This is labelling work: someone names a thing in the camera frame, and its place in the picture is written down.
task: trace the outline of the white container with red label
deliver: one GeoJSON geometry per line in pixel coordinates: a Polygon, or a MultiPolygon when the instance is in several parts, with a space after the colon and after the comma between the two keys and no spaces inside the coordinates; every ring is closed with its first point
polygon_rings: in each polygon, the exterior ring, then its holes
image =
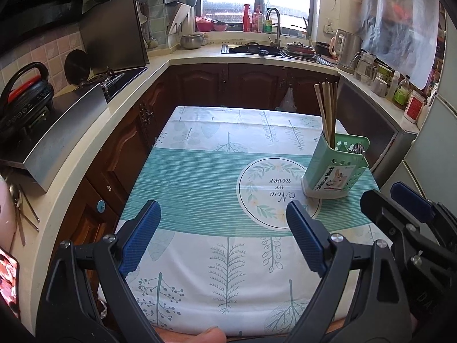
{"type": "Polygon", "coordinates": [[[404,110],[403,115],[412,123],[417,123],[417,118],[419,117],[420,110],[424,105],[425,98],[421,96],[417,91],[413,90],[410,98],[408,99],[408,104],[404,110]]]}

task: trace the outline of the wooden cabinet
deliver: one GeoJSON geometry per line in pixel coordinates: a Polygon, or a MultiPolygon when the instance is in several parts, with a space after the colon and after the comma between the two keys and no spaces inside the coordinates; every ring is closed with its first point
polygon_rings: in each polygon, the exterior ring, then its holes
{"type": "Polygon", "coordinates": [[[287,84],[292,87],[297,113],[320,116],[314,84],[325,80],[337,82],[339,78],[320,72],[296,68],[288,69],[287,84]]]}
{"type": "Polygon", "coordinates": [[[86,174],[92,186],[119,216],[149,156],[150,143],[144,129],[156,129],[156,126],[144,125],[145,112],[140,111],[141,103],[140,99],[127,112],[86,174]]]}
{"type": "MultiPolygon", "coordinates": [[[[102,201],[102,197],[89,181],[83,178],[63,218],[54,243],[53,254],[62,240],[71,240],[75,245],[88,244],[97,242],[104,235],[114,232],[119,217],[106,202],[104,211],[100,213],[102,208],[100,201],[102,201]]],[[[92,291],[96,291],[98,288],[97,274],[88,271],[88,277],[92,291]]]]}
{"type": "Polygon", "coordinates": [[[275,109],[286,93],[287,69],[259,64],[230,64],[227,107],[275,109]]]}
{"type": "Polygon", "coordinates": [[[168,72],[162,74],[140,98],[140,112],[149,117],[145,122],[147,139],[151,147],[178,105],[175,94],[168,90],[168,75],[168,72]]]}
{"type": "Polygon", "coordinates": [[[227,64],[189,64],[170,68],[170,89],[178,105],[222,105],[228,67],[227,64]]]}

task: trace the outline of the circular label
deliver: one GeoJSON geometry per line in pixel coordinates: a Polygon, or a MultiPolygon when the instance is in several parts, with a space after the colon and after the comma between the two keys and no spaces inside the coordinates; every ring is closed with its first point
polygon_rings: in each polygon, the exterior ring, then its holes
{"type": "Polygon", "coordinates": [[[257,224],[275,231],[289,231],[286,207],[298,200],[314,218],[321,200],[305,196],[301,178],[306,168],[282,157],[251,162],[238,177],[236,193],[244,212],[257,224]]]}

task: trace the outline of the green utensil holder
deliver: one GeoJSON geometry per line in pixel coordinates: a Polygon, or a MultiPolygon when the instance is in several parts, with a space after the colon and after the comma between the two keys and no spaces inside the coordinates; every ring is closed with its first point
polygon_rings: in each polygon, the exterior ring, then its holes
{"type": "Polygon", "coordinates": [[[342,198],[368,167],[363,154],[347,152],[351,145],[361,143],[365,151],[370,141],[365,137],[335,134],[335,149],[330,148],[323,134],[320,135],[312,155],[302,188],[306,196],[320,199],[342,198]]]}

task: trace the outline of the teal stripe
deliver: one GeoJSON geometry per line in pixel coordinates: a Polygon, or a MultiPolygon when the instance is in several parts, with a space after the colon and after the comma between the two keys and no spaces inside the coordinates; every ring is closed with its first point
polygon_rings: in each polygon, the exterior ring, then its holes
{"type": "MultiPolygon", "coordinates": [[[[231,153],[154,148],[138,177],[121,219],[135,218],[147,200],[162,209],[159,228],[208,236],[269,237],[278,232],[249,218],[239,205],[236,182],[241,171],[260,158],[281,156],[308,166],[311,156],[231,153]]],[[[324,200],[317,219],[329,231],[370,223],[359,200],[377,188],[366,170],[346,198],[324,200]]],[[[281,236],[291,236],[281,232],[281,236]]]]}

